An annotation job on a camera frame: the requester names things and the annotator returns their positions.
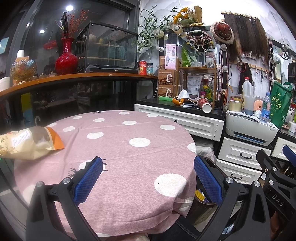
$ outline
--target white drawer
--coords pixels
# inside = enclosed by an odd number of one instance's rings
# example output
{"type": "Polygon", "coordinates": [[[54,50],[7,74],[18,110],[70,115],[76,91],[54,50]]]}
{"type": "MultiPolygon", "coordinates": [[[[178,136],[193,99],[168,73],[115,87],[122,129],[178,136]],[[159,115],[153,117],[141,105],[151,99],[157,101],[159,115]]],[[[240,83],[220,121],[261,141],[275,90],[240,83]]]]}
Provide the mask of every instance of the white drawer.
{"type": "Polygon", "coordinates": [[[218,158],[245,167],[251,167],[254,169],[262,170],[256,159],[256,154],[261,149],[263,149],[268,155],[271,154],[271,150],[269,149],[250,145],[244,142],[240,142],[225,137],[223,139],[223,144],[218,158]]]}
{"type": "Polygon", "coordinates": [[[237,183],[252,184],[257,181],[262,174],[261,171],[253,170],[250,168],[238,166],[236,164],[217,160],[216,165],[229,177],[235,177],[237,183]]]}
{"type": "Polygon", "coordinates": [[[140,104],[135,104],[135,111],[166,117],[177,121],[192,135],[220,141],[224,125],[223,120],[140,104]]]}
{"type": "Polygon", "coordinates": [[[296,153],[296,143],[287,141],[287,140],[279,137],[271,156],[287,161],[288,159],[283,154],[283,147],[286,145],[289,146],[294,153],[296,153]]]}

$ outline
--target black fabric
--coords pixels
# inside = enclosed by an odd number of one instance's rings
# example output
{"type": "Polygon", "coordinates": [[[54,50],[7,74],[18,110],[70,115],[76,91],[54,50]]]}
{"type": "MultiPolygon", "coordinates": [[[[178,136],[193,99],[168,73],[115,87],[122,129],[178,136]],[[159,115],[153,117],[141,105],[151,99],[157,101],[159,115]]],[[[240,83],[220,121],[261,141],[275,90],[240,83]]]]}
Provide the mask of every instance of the black fabric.
{"type": "Polygon", "coordinates": [[[161,234],[148,234],[150,241],[195,241],[200,232],[182,215],[165,232],[161,234]]]}

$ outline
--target blue gripper pad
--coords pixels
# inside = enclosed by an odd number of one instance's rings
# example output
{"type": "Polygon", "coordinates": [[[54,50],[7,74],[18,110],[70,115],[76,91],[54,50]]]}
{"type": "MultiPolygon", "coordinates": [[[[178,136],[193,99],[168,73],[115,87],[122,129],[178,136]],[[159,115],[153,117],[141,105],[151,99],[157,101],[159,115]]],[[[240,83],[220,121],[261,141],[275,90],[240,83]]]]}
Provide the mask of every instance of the blue gripper pad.
{"type": "Polygon", "coordinates": [[[103,170],[103,161],[97,158],[89,167],[74,189],[73,201],[76,205],[86,201],[90,191],[103,170]]]}
{"type": "Polygon", "coordinates": [[[291,164],[296,167],[296,154],[291,150],[289,146],[283,147],[283,154],[291,162],[291,164]]]}
{"type": "Polygon", "coordinates": [[[194,170],[206,192],[208,193],[211,201],[217,203],[217,205],[220,206],[223,202],[221,186],[198,156],[194,159],[194,170]]]}

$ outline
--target green tube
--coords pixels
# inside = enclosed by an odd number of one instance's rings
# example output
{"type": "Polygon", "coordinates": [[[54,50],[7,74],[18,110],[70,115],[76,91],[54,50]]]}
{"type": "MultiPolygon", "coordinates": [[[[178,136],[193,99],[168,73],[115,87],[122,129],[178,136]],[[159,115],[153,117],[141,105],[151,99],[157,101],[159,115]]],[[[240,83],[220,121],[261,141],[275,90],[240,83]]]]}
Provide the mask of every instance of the green tube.
{"type": "Polygon", "coordinates": [[[158,99],[159,100],[166,100],[166,101],[172,101],[173,100],[173,98],[165,97],[165,96],[159,96],[158,99]]]}

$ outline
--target fur-trimmed hat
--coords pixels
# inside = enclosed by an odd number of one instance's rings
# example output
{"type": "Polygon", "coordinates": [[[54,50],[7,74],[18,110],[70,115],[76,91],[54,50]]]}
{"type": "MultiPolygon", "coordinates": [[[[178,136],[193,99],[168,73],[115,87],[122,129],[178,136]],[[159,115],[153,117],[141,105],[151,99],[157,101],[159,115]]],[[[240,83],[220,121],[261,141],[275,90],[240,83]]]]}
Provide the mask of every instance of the fur-trimmed hat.
{"type": "Polygon", "coordinates": [[[231,27],[225,22],[214,22],[210,28],[214,38],[225,44],[233,44],[234,35],[231,27]]]}

